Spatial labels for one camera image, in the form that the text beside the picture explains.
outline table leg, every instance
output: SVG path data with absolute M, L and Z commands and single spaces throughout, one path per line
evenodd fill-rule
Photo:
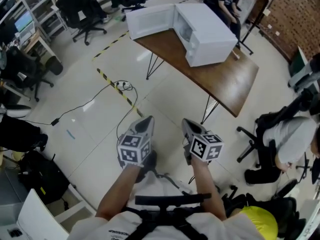
M 149 80 L 149 77 L 161 66 L 162 63 L 164 63 L 164 60 L 162 60 L 162 62 L 154 69 L 154 66 L 156 64 L 157 59 L 159 58 L 159 56 L 156 57 L 152 67 L 151 66 L 151 61 L 152 61 L 152 57 L 153 57 L 154 53 L 151 54 L 151 58 L 150 58 L 150 62 L 149 62 L 149 67 L 148 67 L 148 71 L 146 73 L 146 79 Z
M 205 110 L 204 110 L 204 114 L 203 114 L 203 118 L 202 118 L 202 121 L 201 121 L 201 125 L 204 124 L 204 122 L 208 119 L 208 117 L 210 117 L 211 113 L 216 109 L 216 107 L 219 105 L 219 102 L 218 101 L 215 101 L 215 104 L 213 106 L 213 108 L 211 109 L 210 113 L 206 116 L 206 111 L 207 111 L 207 108 L 208 108 L 208 104 L 209 104 L 209 99 L 210 99 L 210 95 L 208 97 L 208 100 L 206 102 L 206 106 L 205 106 Z
M 56 54 L 54 53 L 54 51 L 50 48 L 50 46 L 45 42 L 45 40 L 43 40 L 43 38 L 40 36 L 39 37 L 39 42 L 43 45 L 43 47 L 52 55 L 55 56 L 57 58 L 57 60 L 61 62 L 61 60 L 56 56 Z

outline computer monitor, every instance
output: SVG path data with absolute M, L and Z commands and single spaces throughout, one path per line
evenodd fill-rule
M 21 32 L 26 26 L 33 21 L 29 11 L 26 11 L 15 23 L 16 29 Z
M 10 19 L 5 26 L 0 28 L 0 43 L 8 45 L 14 38 L 18 30 L 13 19 Z

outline harness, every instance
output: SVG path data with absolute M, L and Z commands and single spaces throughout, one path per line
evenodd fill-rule
M 193 194 L 179 196 L 141 196 L 135 197 L 136 205 L 159 206 L 160 210 L 137 210 L 125 207 L 122 211 L 137 214 L 142 223 L 136 230 L 129 235 L 126 240 L 142 240 L 147 234 L 151 233 L 158 226 L 173 226 L 181 231 L 190 240 L 208 240 L 207 236 L 195 230 L 186 218 L 195 213 L 203 213 L 202 207 L 195 208 L 175 208 L 168 211 L 169 206 L 179 207 L 181 205 L 202 203 L 204 199 L 211 198 L 211 194 Z

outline microwave door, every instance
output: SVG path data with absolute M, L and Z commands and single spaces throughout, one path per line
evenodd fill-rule
M 174 4 L 162 4 L 127 12 L 125 15 L 131 39 L 171 29 L 174 10 Z

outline laptop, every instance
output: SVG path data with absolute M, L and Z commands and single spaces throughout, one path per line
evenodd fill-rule
M 15 23 L 16 29 L 20 35 L 20 44 L 27 41 L 35 32 L 35 22 L 29 11 L 26 11 Z

